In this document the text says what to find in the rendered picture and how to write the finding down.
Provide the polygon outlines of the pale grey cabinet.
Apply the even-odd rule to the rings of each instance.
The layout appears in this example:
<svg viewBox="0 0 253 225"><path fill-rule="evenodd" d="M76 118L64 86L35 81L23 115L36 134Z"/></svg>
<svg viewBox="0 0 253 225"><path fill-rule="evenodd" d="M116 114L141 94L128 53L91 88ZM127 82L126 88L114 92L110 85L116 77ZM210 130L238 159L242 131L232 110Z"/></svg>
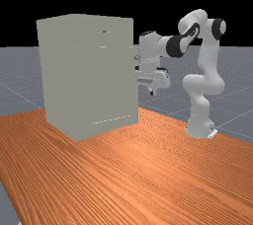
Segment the pale grey cabinet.
<svg viewBox="0 0 253 225"><path fill-rule="evenodd" d="M37 30L48 123L75 141L138 123L132 18L69 14Z"/></svg>

